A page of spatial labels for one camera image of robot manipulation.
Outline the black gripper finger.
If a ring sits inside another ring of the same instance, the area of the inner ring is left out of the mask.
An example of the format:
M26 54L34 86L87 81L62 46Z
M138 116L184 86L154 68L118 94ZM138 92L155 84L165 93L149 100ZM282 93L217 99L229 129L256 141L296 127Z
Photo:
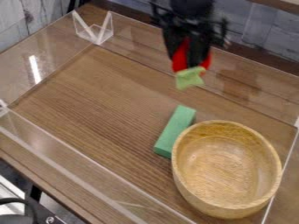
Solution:
M165 28L163 40L170 59L185 63L188 46L184 30L178 27Z
M194 31L190 35L190 46L188 53L189 67L204 67L209 69L212 66L212 31Z

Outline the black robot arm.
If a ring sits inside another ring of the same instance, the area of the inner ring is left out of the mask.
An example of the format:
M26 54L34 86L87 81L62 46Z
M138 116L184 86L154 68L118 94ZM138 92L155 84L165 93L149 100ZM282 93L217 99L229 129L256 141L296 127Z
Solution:
M163 6L150 0L153 21L163 30L173 70L212 66L212 47L230 45L230 22L214 18L214 0L170 0Z

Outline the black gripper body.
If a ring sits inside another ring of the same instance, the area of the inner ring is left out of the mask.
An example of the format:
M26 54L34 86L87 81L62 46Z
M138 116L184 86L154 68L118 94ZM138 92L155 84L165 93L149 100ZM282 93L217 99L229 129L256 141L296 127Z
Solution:
M221 47L230 46L230 21L214 17L214 1L171 1L163 5L151 1L153 23L162 28L178 27L185 33L212 31L212 43Z

